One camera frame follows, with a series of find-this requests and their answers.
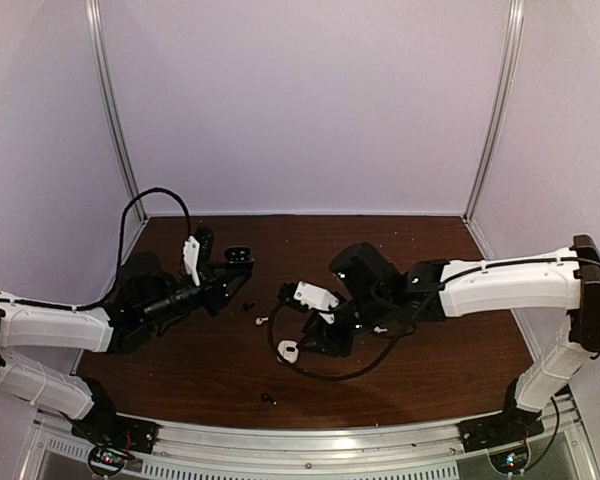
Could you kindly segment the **black earbud charging case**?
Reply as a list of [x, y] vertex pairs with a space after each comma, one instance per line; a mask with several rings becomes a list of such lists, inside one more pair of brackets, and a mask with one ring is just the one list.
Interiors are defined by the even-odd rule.
[[233, 246], [224, 251], [224, 257], [230, 264], [249, 264], [254, 261], [252, 251], [246, 246]]

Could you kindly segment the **white earbud charging case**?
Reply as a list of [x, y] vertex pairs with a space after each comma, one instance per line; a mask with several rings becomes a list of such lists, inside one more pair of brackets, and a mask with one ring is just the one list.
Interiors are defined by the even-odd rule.
[[277, 345], [277, 358], [281, 363], [295, 364], [299, 357], [298, 343], [293, 340], [282, 340]]

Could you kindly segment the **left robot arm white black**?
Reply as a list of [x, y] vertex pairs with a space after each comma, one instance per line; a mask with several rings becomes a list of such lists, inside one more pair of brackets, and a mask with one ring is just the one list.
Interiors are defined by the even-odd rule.
[[0, 293], [0, 391], [55, 409], [84, 423], [101, 443], [113, 444], [123, 436], [124, 424], [104, 389], [40, 365], [16, 353], [16, 347], [129, 354], [199, 308], [218, 315], [253, 268], [250, 250], [235, 247], [222, 261], [190, 256], [185, 276], [176, 278], [156, 254], [141, 252], [122, 266], [113, 300], [93, 308], [48, 306]]

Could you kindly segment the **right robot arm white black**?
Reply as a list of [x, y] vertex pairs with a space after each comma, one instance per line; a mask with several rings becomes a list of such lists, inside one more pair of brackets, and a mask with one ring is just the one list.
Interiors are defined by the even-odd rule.
[[515, 440], [551, 397], [600, 354], [600, 254], [587, 235], [570, 247], [505, 260], [434, 260], [400, 272], [370, 243], [354, 244], [330, 264], [348, 290], [347, 300], [302, 282], [292, 295], [313, 314], [305, 332], [332, 356], [349, 354], [353, 336], [385, 322], [403, 331], [420, 322], [523, 308], [556, 308], [568, 319], [557, 339], [508, 388], [503, 411], [493, 419], [499, 440]]

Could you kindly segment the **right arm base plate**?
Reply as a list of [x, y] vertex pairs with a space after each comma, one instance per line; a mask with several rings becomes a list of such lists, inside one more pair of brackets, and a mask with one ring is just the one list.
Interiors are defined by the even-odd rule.
[[539, 413], [518, 409], [480, 418], [464, 420], [458, 424], [465, 452], [493, 449], [521, 442], [544, 432]]

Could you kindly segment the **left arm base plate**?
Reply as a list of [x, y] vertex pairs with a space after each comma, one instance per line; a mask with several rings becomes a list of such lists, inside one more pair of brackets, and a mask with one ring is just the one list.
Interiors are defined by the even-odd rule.
[[71, 433], [98, 447], [120, 453], [153, 452], [158, 424], [124, 415], [100, 413], [81, 420], [70, 419]]

